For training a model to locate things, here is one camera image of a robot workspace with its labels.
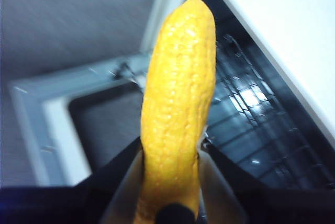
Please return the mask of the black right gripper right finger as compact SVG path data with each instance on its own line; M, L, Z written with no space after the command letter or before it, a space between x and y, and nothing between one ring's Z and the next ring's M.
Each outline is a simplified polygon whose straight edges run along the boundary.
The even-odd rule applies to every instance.
M199 177L209 223L334 223L334 192L273 189L212 144L198 146Z

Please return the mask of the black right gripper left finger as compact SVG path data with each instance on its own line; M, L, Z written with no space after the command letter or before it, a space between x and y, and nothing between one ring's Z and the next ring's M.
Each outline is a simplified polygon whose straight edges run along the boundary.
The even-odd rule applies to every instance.
M75 186L2 188L1 223L98 223L139 149L136 138Z

